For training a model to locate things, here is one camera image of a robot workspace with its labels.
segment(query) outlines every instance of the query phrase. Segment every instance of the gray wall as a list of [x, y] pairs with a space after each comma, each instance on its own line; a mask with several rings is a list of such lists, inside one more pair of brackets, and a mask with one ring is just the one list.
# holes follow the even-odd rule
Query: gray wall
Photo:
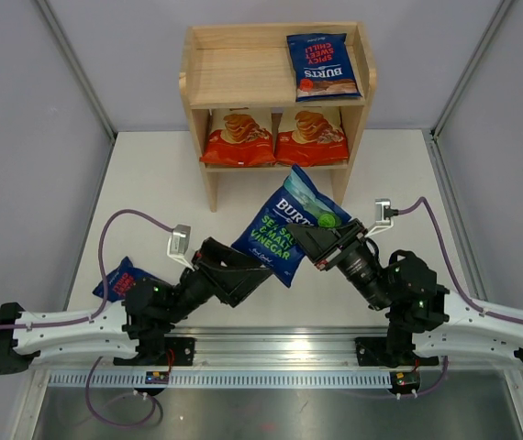
[[523, 307], [523, 2], [442, 133], [490, 298]]
[[[0, 304], [63, 305], [106, 136], [29, 0], [0, 0]], [[0, 439], [22, 376], [0, 377]]]
[[119, 131], [185, 128], [184, 30], [357, 20], [379, 69], [370, 127], [432, 127], [498, 0], [50, 0]]

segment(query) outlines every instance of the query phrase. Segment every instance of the orange chip bag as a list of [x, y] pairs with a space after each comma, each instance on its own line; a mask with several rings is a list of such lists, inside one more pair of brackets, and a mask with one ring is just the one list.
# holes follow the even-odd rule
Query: orange chip bag
[[253, 167], [275, 163], [270, 109], [213, 110], [204, 163]]
[[284, 109], [276, 143], [278, 162], [312, 167], [345, 160], [349, 156], [337, 107]]

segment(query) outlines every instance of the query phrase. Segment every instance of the wooden shelf leg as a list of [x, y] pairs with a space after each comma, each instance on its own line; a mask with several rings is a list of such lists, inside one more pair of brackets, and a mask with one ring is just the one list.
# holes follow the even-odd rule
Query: wooden shelf leg
[[208, 206], [210, 212], [217, 211], [217, 190], [218, 190], [218, 173], [206, 172], [205, 165], [200, 164], [200, 172], [203, 176], [203, 183], [205, 184], [206, 198], [208, 199]]
[[343, 204], [347, 184], [350, 181], [351, 169], [331, 170], [331, 185], [333, 187], [333, 200], [339, 206]]

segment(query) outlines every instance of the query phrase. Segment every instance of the green circle logo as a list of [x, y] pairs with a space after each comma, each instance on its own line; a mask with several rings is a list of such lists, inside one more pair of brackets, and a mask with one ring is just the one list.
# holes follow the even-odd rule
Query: green circle logo
[[323, 213], [318, 218], [320, 227], [335, 227], [340, 223], [339, 218], [333, 213]]

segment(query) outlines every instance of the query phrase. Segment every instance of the shelf board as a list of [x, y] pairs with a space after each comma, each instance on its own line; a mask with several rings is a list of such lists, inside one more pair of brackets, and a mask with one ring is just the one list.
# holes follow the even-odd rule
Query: shelf board
[[362, 97], [295, 101], [295, 77], [287, 47], [196, 49], [189, 78], [193, 109], [365, 105], [353, 46], [346, 46]]
[[[305, 170], [345, 170], [348, 163], [346, 160], [330, 163], [329, 165], [316, 165], [314, 167], [302, 167]], [[206, 172], [243, 172], [243, 171], [287, 171], [288, 165], [261, 165], [259, 167], [226, 167], [224, 165], [205, 164]]]

